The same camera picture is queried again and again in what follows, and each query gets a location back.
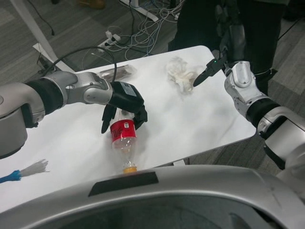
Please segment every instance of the red bottle label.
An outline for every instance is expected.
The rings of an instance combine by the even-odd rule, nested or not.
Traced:
[[[125,119],[110,126],[112,142],[124,137],[136,137],[133,120]]]

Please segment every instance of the power strip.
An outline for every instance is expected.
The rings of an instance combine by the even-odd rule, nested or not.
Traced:
[[[113,36],[107,36],[108,39],[105,40],[103,43],[99,44],[99,47],[105,48],[105,49],[109,49],[112,45],[116,44],[121,37],[117,34],[114,34]]]

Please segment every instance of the electrical cable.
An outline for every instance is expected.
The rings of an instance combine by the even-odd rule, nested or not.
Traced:
[[[72,52],[69,52],[65,55],[63,55],[62,57],[58,58],[53,64],[51,64],[50,67],[47,68],[47,70],[43,73],[43,77],[46,76],[46,74],[52,69],[55,67],[55,65],[59,62],[59,61],[62,61],[64,58],[66,58],[67,56],[70,56],[71,54],[74,54],[76,52],[79,52],[79,51],[83,51],[83,50],[86,50],[86,49],[101,49],[103,50],[104,52],[108,53],[109,56],[111,57],[112,61],[113,61],[113,64],[114,64],[114,72],[113,72],[113,78],[112,78],[112,82],[115,81],[115,76],[116,76],[116,71],[117,71],[117,64],[116,64],[116,61],[115,61],[115,58],[114,56],[105,48],[102,48],[102,47],[99,47],[99,46],[89,46],[89,47],[84,47],[84,48],[80,48],[80,49],[76,49]]]
[[[282,37],[284,37],[284,35],[285,35],[286,33],[288,33],[288,31],[291,30],[292,27],[294,27],[301,19],[302,19],[302,18],[299,18],[298,20],[296,20],[296,21],[293,23],[293,25],[290,26],[289,29],[286,30],[286,32],[284,32],[284,33],[277,39],[277,41],[279,41]]]
[[[49,28],[51,29],[51,34],[52,34],[52,36],[54,36],[55,35],[55,32],[54,32],[54,30],[53,30],[53,28],[52,28],[52,26],[40,15],[40,13],[38,12],[38,10],[36,9],[36,7],[34,6],[34,4],[30,1],[30,0],[27,0],[28,1],[28,3],[34,8],[34,10],[36,11],[36,13],[38,14],[38,16],[40,17],[40,19],[41,20],[43,20],[48,26],[49,26]]]
[[[108,63],[112,64],[111,61],[108,61],[107,59],[105,59],[105,58],[103,58],[103,57],[101,57],[101,56],[99,56],[99,55],[96,55],[95,53],[92,53],[92,52],[91,52],[91,55],[97,56],[97,57],[101,58],[102,60],[105,60],[105,61],[107,61]]]
[[[167,22],[171,22],[171,23],[176,23],[177,21],[172,21],[169,20],[169,17],[173,16],[175,17],[175,14],[179,12],[179,10],[181,9],[181,5],[183,4],[184,0],[181,1],[176,7],[172,8],[172,9],[167,9],[165,7],[158,7],[156,4],[154,4],[154,0],[149,0],[150,2],[153,3],[153,5],[156,7],[154,9],[147,9],[147,12],[154,12],[157,15],[160,15],[160,19],[156,22],[150,21],[150,19],[148,18],[148,14],[146,14],[146,17],[144,20],[142,20],[139,24],[138,24],[138,32],[137,33],[132,33],[132,35],[121,35],[121,37],[123,36],[128,36],[129,37],[129,44],[127,44],[127,42],[125,44],[122,44],[121,42],[116,42],[115,44],[111,45],[111,46],[116,46],[119,49],[112,49],[110,48],[109,51],[111,52],[119,52],[122,50],[125,50],[125,59],[128,60],[127,58],[127,53],[129,50],[134,50],[136,52],[142,52],[145,53],[145,56],[149,56],[151,55],[150,52],[154,49],[154,47],[156,46],[156,42],[157,39],[159,37],[160,34],[160,30],[161,27],[163,25],[164,21]],[[139,18],[141,19],[141,15],[139,15],[139,13],[137,11],[135,11]],[[146,52],[138,50],[135,48],[146,48]]]
[[[132,14],[132,32],[131,32],[131,35],[130,35],[129,39],[128,39],[125,43],[119,43],[119,42],[117,41],[120,45],[125,45],[125,44],[127,44],[127,43],[130,41],[130,39],[131,39],[131,37],[133,36],[133,33],[134,33],[133,27],[134,27],[135,18],[134,18],[133,12],[132,12],[131,1],[132,1],[132,0],[129,0],[129,10],[130,10],[130,13]]]

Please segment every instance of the orange bottle cap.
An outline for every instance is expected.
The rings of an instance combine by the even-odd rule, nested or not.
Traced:
[[[136,172],[136,171],[137,171],[137,167],[136,166],[128,167],[128,168],[125,168],[123,170],[124,173],[133,173],[133,172]]]

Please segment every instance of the blue brush handle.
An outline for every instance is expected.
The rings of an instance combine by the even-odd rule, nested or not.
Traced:
[[[0,178],[0,183],[6,182],[6,181],[15,181],[15,180],[21,180],[21,174],[20,174],[19,170],[15,170],[8,176]]]

